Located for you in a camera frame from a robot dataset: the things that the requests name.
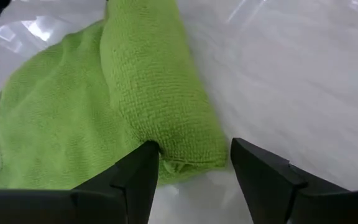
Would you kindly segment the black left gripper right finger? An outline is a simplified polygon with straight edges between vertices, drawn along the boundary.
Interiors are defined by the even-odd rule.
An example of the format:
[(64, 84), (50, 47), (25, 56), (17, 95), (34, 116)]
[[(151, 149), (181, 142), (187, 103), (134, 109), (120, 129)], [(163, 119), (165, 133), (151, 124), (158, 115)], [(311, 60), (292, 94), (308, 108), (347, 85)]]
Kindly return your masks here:
[(254, 224), (358, 224), (358, 191), (241, 138), (232, 140), (230, 157)]

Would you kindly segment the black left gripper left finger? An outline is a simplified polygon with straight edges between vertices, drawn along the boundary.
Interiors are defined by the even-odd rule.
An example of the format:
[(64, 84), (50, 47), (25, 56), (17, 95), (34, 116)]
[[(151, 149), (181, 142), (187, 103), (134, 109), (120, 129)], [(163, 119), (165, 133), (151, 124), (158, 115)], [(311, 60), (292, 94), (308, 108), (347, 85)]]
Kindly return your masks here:
[(71, 190), (0, 190), (0, 224), (148, 224), (159, 150), (147, 141)]

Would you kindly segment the green microfibre towel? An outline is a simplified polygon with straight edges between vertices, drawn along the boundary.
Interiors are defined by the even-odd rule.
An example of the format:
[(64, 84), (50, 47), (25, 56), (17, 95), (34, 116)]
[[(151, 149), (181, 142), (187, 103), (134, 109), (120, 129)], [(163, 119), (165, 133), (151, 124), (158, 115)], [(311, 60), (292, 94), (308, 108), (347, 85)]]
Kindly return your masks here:
[(146, 141), (161, 185), (227, 162), (175, 0), (107, 0), (0, 91), (0, 189), (72, 189)]

